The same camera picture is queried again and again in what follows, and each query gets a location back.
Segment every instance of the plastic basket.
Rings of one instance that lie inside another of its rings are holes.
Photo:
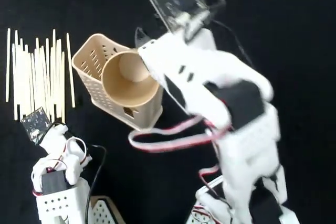
[[[92,103],[134,129],[151,128],[162,114],[162,87],[147,103],[136,108],[117,105],[106,95],[101,83],[102,70],[115,54],[130,50],[102,34],[92,35],[72,58],[72,66],[78,72],[91,95]]]

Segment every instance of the beige cup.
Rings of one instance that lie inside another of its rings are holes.
[[[104,65],[101,83],[106,95],[126,108],[146,104],[159,89],[136,50],[113,55]]]

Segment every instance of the black tablecloth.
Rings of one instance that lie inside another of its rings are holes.
[[[218,19],[237,33],[257,69],[274,86],[282,140],[280,159],[286,170],[288,202],[301,223],[330,223],[335,199],[336,0],[227,0]],[[0,0],[0,217],[1,223],[38,223],[30,172],[45,155],[13,121],[13,99],[5,103],[6,32],[18,29],[25,43],[35,37],[71,35],[75,52],[93,33],[134,46],[134,29],[154,10],[148,0]],[[219,49],[239,55],[228,33],[213,27]],[[163,154],[133,149],[130,128],[90,102],[75,74],[77,107],[67,124],[89,143],[104,145],[107,163],[95,194],[110,196],[127,223],[183,223],[202,186],[200,168],[216,160],[210,146]],[[184,118],[166,95],[158,126]],[[100,155],[88,168],[88,181]]]

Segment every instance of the black cable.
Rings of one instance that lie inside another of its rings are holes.
[[[40,138],[38,141],[36,141],[35,145],[39,145],[40,143],[42,143],[43,139],[45,138],[45,136],[47,135],[47,133],[50,131],[50,129],[53,128],[53,127],[56,126],[56,125],[59,125],[59,124],[65,125],[65,124],[62,123],[62,122],[54,121],[54,122],[47,128],[47,130],[43,133],[43,135],[41,136],[41,138]]]
[[[256,67],[253,64],[253,61],[251,60],[250,56],[245,52],[245,50],[243,48],[243,45],[239,41],[238,36],[236,35],[236,33],[230,27],[228,27],[227,25],[225,25],[224,23],[222,23],[222,22],[220,22],[218,20],[213,19],[212,22],[215,23],[215,24],[217,24],[217,25],[219,25],[219,26],[221,26],[221,27],[224,27],[225,29],[227,29],[232,34],[232,36],[235,38],[235,41],[236,41],[236,44],[238,46],[239,51],[245,57],[246,61],[250,65],[250,67],[252,67],[254,70],[256,70]]]
[[[96,185],[98,175],[99,175],[99,173],[100,173],[100,171],[101,171],[101,169],[102,169],[102,167],[103,167],[103,165],[105,163],[106,156],[107,156],[107,149],[104,146],[101,146],[101,145],[92,145],[92,144],[90,144],[90,146],[94,147],[94,148],[103,149],[104,155],[103,155],[101,163],[100,163],[100,165],[98,167],[98,170],[96,172],[95,178],[93,179],[92,185],[91,185],[90,190],[89,190],[88,199],[87,199],[86,206],[85,206],[85,224],[89,224],[89,222],[88,222],[88,214],[89,214],[89,206],[90,206],[91,194],[92,194],[92,191],[94,189],[94,186]]]

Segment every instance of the wooden stick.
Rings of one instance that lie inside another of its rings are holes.
[[[39,54],[39,50],[40,50],[40,43],[39,43],[39,40],[38,38],[35,39],[36,41],[36,49],[37,49],[37,53]]]
[[[69,34],[67,34],[67,49],[68,49],[68,64],[69,64],[69,74],[70,74],[70,88],[71,88],[71,102],[72,107],[76,107],[75,103],[75,87],[73,85],[73,72],[72,72],[72,66],[71,66],[71,48],[70,48],[70,37]]]
[[[47,93],[48,93],[48,117],[51,116],[51,105],[50,105],[50,55],[49,55],[49,39],[46,39],[46,60],[47,60]]]
[[[30,69],[30,55],[28,57],[28,45],[25,45],[24,51],[24,69],[25,69],[25,102],[26,102],[26,115],[32,113],[32,106],[30,102],[30,83],[29,83],[29,69]]]
[[[54,67],[54,74],[53,74],[53,86],[54,86],[54,91],[53,91],[53,101],[54,101],[54,104],[56,104],[56,92],[57,92],[57,89],[55,88],[55,83],[56,83],[56,30],[53,29],[52,31],[52,43],[53,43],[53,51],[54,51],[54,62],[52,63],[53,64],[53,67]]]
[[[12,44],[12,67],[13,67],[13,97],[14,97],[14,120],[17,121],[17,83],[16,83],[16,57],[15,57],[15,44]]]
[[[10,43],[11,43],[11,29],[7,30],[7,63],[6,63],[6,102],[9,102],[9,76],[11,72],[11,53],[10,53]]]
[[[25,88],[24,88],[24,69],[23,69],[23,39],[20,39],[20,44],[18,46],[19,51],[16,52],[16,67],[17,67],[17,73],[19,73],[17,75],[18,77],[18,81],[19,81],[19,88],[18,91],[19,93],[19,108],[20,108],[20,120],[23,119],[24,115],[25,115]]]
[[[54,106],[54,96],[55,96],[55,71],[56,71],[56,59],[55,59],[55,51],[52,47],[50,50],[50,112],[51,112],[51,122],[55,121],[55,106]]]
[[[39,108],[38,106],[38,92],[37,92],[37,83],[36,83],[36,69],[35,69],[35,57],[34,54],[31,54],[31,75],[33,78],[33,90],[34,90],[34,108],[37,110]]]
[[[61,118],[62,110],[61,110],[61,104],[60,104],[60,65],[61,65],[61,57],[62,57],[62,47],[61,47],[61,40],[58,39],[56,41],[56,80],[55,80],[55,87],[56,87],[56,93],[55,93],[55,102],[56,102],[56,118]]]
[[[46,70],[46,58],[44,53],[44,47],[40,48],[40,59],[42,62],[42,71],[43,71],[43,90],[44,90],[44,105],[45,112],[49,115],[49,99],[48,99],[48,83],[47,83],[47,70]]]
[[[29,52],[27,52],[28,58],[28,71],[29,71],[29,89],[30,89],[30,110],[31,113],[35,111],[35,104],[34,104],[34,81],[33,81],[33,67],[32,67],[32,56]]]
[[[41,74],[40,70],[40,63],[39,63],[39,55],[38,55],[38,49],[35,48],[34,50],[34,59],[35,59],[35,80],[36,80],[36,101],[37,101],[37,108],[43,107],[42,102],[42,87],[41,87],[41,78],[43,75]]]
[[[62,93],[62,123],[65,123],[65,53],[62,52],[61,61],[61,93]]]

